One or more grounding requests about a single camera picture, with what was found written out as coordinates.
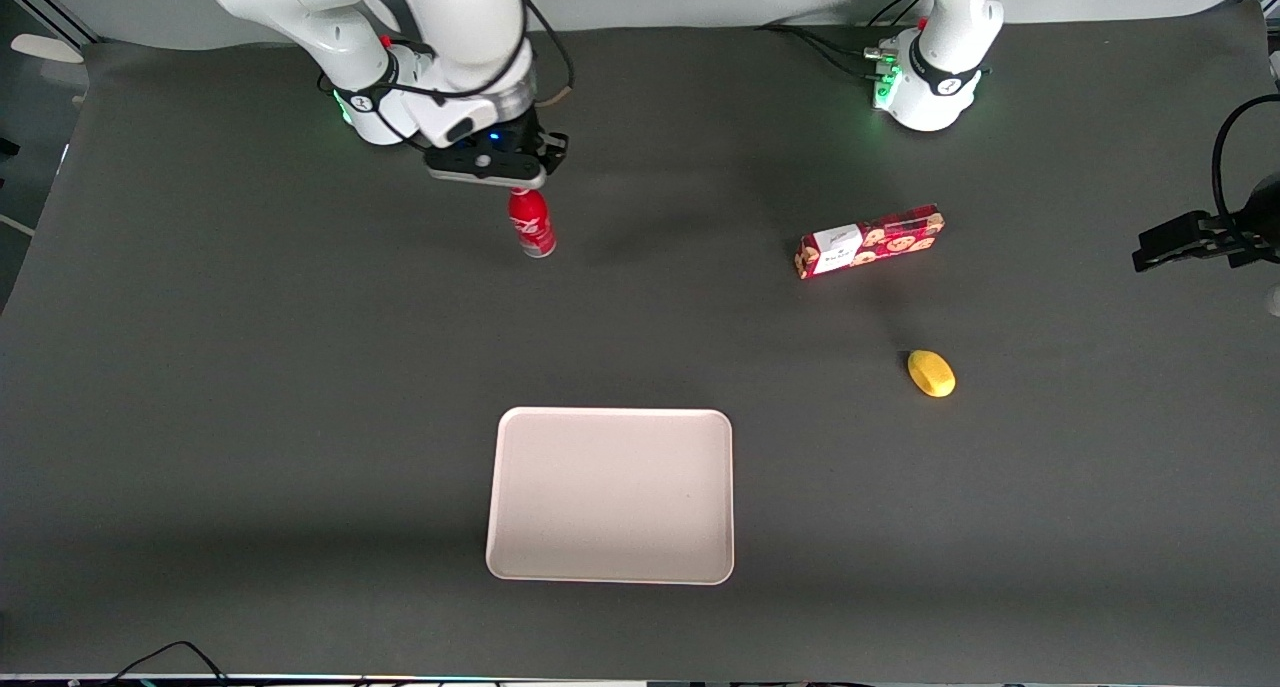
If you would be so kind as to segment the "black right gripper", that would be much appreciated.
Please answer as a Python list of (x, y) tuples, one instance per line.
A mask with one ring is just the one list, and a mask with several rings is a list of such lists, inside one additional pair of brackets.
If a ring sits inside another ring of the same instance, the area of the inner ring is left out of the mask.
[(570, 136), (544, 130), (538, 116), (481, 128), (457, 143), (428, 148), (428, 171), (438, 178), (545, 178), (566, 159)]

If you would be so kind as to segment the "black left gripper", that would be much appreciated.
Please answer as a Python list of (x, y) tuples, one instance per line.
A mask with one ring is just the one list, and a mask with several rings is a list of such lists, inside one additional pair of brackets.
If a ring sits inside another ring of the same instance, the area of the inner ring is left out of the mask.
[(1216, 239), (1216, 217), (1193, 210), (1142, 232), (1132, 255), (1135, 272), (1189, 258), (1226, 257), (1230, 267), (1248, 264), (1279, 264), (1279, 171), (1260, 180), (1243, 209), (1226, 209), (1221, 171), (1211, 178), (1219, 226), (1225, 239)]

